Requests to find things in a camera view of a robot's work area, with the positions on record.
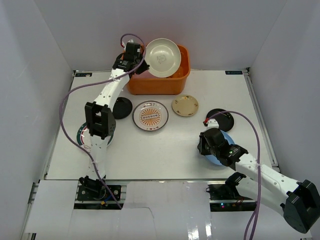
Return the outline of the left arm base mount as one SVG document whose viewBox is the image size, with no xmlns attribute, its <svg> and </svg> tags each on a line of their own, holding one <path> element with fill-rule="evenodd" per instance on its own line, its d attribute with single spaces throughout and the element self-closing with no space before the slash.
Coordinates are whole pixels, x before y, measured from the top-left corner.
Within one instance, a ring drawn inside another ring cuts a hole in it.
<svg viewBox="0 0 320 240">
<path fill-rule="evenodd" d="M 79 202 L 101 201 L 103 204 L 108 201 L 119 201 L 122 186 L 109 184 L 108 188 L 110 190 L 107 190 L 99 179 L 90 179 L 88 176 L 80 177 L 76 200 Z"/>
</svg>

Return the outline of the blue plate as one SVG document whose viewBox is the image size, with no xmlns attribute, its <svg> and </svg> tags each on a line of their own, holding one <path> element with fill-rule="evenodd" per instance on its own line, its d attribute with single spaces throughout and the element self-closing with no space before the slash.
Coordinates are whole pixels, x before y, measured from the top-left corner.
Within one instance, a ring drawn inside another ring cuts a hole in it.
<svg viewBox="0 0 320 240">
<path fill-rule="evenodd" d="M 227 140 L 227 142 L 231 145 L 231 144 L 235 144 L 234 140 L 231 138 L 231 136 L 224 131 L 221 131 L 222 135 L 224 136 L 224 139 Z M 202 145 L 202 156 L 205 156 L 205 158 L 210 161 L 211 163 L 213 163 L 214 165 L 217 166 L 223 166 L 220 161 L 212 154 L 210 154 L 209 150 L 206 149 L 206 145 Z"/>
</svg>

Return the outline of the beige small plate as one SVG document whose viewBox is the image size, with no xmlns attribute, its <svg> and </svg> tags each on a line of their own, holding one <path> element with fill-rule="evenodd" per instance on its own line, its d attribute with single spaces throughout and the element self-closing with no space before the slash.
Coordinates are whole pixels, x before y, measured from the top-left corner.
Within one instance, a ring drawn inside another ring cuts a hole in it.
<svg viewBox="0 0 320 240">
<path fill-rule="evenodd" d="M 197 99 L 188 94 L 181 94 L 174 98 L 171 104 L 172 110 L 181 117 L 194 116 L 199 109 Z"/>
</svg>

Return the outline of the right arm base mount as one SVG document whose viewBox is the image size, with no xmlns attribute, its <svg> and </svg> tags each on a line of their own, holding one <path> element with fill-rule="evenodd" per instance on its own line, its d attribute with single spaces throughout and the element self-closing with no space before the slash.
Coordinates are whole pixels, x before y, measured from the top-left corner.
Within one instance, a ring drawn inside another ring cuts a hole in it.
<svg viewBox="0 0 320 240">
<path fill-rule="evenodd" d="M 205 191 L 209 194 L 210 211 L 213 212 L 252 212 L 257 202 L 239 195 L 235 187 L 226 184 L 209 184 Z"/>
</svg>

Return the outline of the cream plate with bear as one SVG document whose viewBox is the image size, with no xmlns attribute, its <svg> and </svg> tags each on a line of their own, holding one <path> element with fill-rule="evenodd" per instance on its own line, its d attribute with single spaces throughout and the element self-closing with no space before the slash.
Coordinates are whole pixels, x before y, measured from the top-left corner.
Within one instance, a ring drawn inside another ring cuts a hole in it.
<svg viewBox="0 0 320 240">
<path fill-rule="evenodd" d="M 149 73 L 157 78 L 167 78 L 180 67 L 181 52 L 170 39 L 157 38 L 146 46 L 145 61 L 149 65 Z"/>
</svg>

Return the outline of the black plate left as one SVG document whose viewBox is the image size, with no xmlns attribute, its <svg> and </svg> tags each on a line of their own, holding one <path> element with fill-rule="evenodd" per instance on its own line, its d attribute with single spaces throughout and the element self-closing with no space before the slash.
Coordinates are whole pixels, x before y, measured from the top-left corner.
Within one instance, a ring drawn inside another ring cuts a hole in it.
<svg viewBox="0 0 320 240">
<path fill-rule="evenodd" d="M 113 106 L 113 116 L 116 120 L 128 117 L 133 110 L 132 102 L 126 97 L 118 97 Z"/>
</svg>

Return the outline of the black plate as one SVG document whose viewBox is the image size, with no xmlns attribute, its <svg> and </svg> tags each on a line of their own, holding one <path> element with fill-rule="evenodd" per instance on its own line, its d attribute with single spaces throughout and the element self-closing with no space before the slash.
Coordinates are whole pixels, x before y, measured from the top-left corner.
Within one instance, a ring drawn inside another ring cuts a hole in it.
<svg viewBox="0 0 320 240">
<path fill-rule="evenodd" d="M 128 117 L 133 110 L 132 102 L 126 97 L 118 97 L 113 106 L 113 116 L 116 120 Z"/>
<path fill-rule="evenodd" d="M 205 120 L 208 120 L 209 117 L 213 116 L 214 114 L 217 114 L 219 112 L 223 112 L 225 111 L 225 109 L 222 109 L 222 108 L 214 108 L 212 110 L 210 110 L 207 115 L 206 115 L 206 118 Z M 219 129 L 224 131 L 224 132 L 228 132 L 230 131 L 233 127 L 234 127 L 234 124 L 235 124 L 235 121 L 234 121 L 234 118 L 233 116 L 226 112 L 226 113 L 221 113 L 219 115 L 217 115 L 215 117 L 215 120 L 218 122 L 219 124 Z"/>
</svg>

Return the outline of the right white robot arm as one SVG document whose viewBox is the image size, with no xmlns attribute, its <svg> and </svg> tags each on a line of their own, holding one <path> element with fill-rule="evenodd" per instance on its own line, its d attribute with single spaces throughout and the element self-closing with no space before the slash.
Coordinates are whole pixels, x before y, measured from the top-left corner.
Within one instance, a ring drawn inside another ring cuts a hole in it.
<svg viewBox="0 0 320 240">
<path fill-rule="evenodd" d="M 229 144 L 217 128 L 201 132 L 197 148 L 201 155 L 212 155 L 235 171 L 224 184 L 229 198 L 256 200 L 282 215 L 289 226 L 302 234 L 319 219 L 320 194 L 311 181 L 298 181 L 259 164 L 246 149 Z"/>
</svg>

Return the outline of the orange plastic bin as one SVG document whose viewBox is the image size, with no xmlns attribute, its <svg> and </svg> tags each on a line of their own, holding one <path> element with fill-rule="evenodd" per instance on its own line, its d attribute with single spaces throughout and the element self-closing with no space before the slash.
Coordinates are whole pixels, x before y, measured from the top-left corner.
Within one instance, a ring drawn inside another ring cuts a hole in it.
<svg viewBox="0 0 320 240">
<path fill-rule="evenodd" d="M 126 89 L 132 95 L 179 95 L 185 88 L 190 74 L 189 51 L 183 45 L 177 45 L 181 53 L 181 63 L 178 70 L 167 78 L 156 78 L 148 75 L 148 71 L 134 74 L 126 84 Z"/>
</svg>

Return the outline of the sunburst pattern plate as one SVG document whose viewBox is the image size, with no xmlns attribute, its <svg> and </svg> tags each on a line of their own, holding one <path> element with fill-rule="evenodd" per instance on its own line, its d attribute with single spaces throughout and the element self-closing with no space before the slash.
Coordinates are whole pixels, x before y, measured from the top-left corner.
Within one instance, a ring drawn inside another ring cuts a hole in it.
<svg viewBox="0 0 320 240">
<path fill-rule="evenodd" d="M 161 102 L 154 100 L 143 101 L 134 108 L 132 120 L 140 130 L 155 132 L 167 124 L 169 111 Z"/>
</svg>

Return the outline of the black plate right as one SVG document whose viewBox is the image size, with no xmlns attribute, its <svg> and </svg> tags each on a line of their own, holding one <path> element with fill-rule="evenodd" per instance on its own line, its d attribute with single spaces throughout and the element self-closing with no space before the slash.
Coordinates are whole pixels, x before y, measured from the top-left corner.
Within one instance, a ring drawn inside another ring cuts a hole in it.
<svg viewBox="0 0 320 240">
<path fill-rule="evenodd" d="M 213 116 L 214 114 L 217 114 L 219 112 L 223 112 L 225 111 L 225 109 L 222 109 L 222 108 L 214 108 L 212 110 L 210 110 L 207 115 L 206 115 L 206 118 L 205 120 L 208 120 L 209 117 Z M 219 115 L 217 115 L 215 117 L 215 120 L 218 122 L 219 124 L 219 129 L 224 131 L 224 132 L 228 132 L 230 131 L 233 127 L 234 127 L 234 124 L 235 124 L 235 121 L 234 121 L 234 118 L 233 116 L 226 112 L 226 113 L 221 113 Z"/>
</svg>

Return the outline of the right blue table label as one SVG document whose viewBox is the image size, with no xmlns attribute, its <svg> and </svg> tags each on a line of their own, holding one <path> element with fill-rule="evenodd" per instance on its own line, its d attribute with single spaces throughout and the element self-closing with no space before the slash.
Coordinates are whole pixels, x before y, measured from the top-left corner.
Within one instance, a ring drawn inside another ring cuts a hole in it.
<svg viewBox="0 0 320 240">
<path fill-rule="evenodd" d="M 242 75 L 243 72 L 241 70 L 226 70 L 226 75 Z"/>
</svg>

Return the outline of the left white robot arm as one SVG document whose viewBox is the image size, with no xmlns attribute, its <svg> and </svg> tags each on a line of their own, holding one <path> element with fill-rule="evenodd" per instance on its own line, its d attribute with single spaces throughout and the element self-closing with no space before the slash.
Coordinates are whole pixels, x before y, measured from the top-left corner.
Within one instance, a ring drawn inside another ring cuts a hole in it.
<svg viewBox="0 0 320 240">
<path fill-rule="evenodd" d="M 115 60 L 108 82 L 100 94 L 93 102 L 85 104 L 85 120 L 91 142 L 87 179 L 95 181 L 106 176 L 107 147 L 116 129 L 114 105 L 131 76 L 148 68 L 143 59 L 142 46 L 129 41 L 122 56 Z"/>
</svg>

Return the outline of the green rimmed white plate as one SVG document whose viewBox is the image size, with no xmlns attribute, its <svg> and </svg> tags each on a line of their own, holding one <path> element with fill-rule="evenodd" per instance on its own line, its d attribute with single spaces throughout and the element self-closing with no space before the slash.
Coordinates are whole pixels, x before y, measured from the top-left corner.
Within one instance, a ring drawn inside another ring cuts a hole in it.
<svg viewBox="0 0 320 240">
<path fill-rule="evenodd" d="M 86 123 L 83 123 L 77 130 L 76 142 L 81 148 L 88 152 L 90 152 L 94 146 L 91 142 L 91 136 Z"/>
</svg>

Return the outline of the blue table label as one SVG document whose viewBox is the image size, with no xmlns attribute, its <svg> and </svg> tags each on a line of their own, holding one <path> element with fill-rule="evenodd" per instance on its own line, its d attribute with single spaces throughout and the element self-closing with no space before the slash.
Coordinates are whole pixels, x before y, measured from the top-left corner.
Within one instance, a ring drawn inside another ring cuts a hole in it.
<svg viewBox="0 0 320 240">
<path fill-rule="evenodd" d="M 92 73 L 91 72 L 77 72 L 75 73 L 74 77 L 79 78 L 79 77 L 91 77 Z"/>
<path fill-rule="evenodd" d="M 226 75 L 242 75 L 243 72 L 241 70 L 226 70 Z"/>
</svg>

